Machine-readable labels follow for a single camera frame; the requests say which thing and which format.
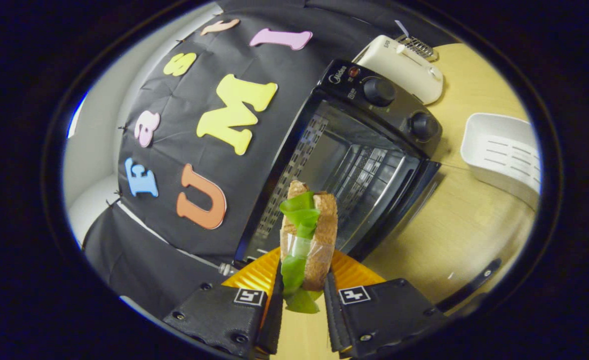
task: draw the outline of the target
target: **toaster oven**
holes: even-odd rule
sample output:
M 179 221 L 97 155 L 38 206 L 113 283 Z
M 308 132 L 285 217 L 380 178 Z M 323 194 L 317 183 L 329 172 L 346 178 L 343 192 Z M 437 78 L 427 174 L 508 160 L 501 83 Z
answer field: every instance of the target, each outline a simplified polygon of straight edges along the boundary
M 336 249 L 362 260 L 436 187 L 430 161 L 441 125 L 415 96 L 383 76 L 334 60 L 281 144 L 235 253 L 242 267 L 279 246 L 292 180 L 336 196 Z

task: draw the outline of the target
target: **bread slice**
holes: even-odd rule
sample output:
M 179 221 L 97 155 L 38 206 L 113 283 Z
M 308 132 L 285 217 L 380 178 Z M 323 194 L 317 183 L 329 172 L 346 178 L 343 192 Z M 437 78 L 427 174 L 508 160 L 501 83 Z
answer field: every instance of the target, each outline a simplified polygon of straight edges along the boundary
M 288 189 L 288 199 L 310 191 L 309 187 L 301 181 L 293 180 Z M 320 210 L 317 228 L 312 237 L 313 253 L 305 264 L 304 280 L 302 288 L 312 292 L 320 292 L 324 289 L 326 276 L 330 269 L 335 241 L 337 240 L 337 201 L 331 193 L 320 192 L 313 197 L 314 207 Z M 286 258 L 288 234 L 297 234 L 297 228 L 284 216 L 281 223 L 281 260 Z

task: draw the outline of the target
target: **oven glass window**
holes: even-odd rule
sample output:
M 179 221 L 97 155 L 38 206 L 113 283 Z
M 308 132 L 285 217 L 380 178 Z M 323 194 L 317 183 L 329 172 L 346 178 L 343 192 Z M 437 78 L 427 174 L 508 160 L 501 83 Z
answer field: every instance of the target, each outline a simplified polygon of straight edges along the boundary
M 292 180 L 336 196 L 336 248 L 347 253 L 368 241 L 368 230 L 401 187 L 407 187 L 421 162 L 326 100 L 303 132 L 290 136 L 300 138 L 261 215 L 246 252 L 250 256 L 256 249 L 279 246 L 279 204 Z

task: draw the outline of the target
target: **oven door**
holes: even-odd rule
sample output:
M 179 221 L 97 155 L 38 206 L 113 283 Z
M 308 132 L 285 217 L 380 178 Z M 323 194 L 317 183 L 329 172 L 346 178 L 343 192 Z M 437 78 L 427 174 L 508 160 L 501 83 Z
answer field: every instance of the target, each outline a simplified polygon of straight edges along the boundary
M 383 120 L 313 93 L 274 160 L 235 260 L 243 266 L 279 246 L 279 205 L 292 180 L 336 196 L 336 249 L 362 258 L 383 239 L 382 223 L 397 225 L 412 208 L 409 201 L 430 187 L 438 168 Z

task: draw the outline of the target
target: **sandwich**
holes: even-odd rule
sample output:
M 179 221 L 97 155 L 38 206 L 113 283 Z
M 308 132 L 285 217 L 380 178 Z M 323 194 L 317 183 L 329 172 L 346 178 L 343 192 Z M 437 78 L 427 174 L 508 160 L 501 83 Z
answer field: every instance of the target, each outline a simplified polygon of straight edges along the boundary
M 313 193 L 308 185 L 293 180 L 280 230 L 281 276 L 286 310 L 317 313 L 315 300 L 324 291 L 337 239 L 337 202 L 325 191 Z

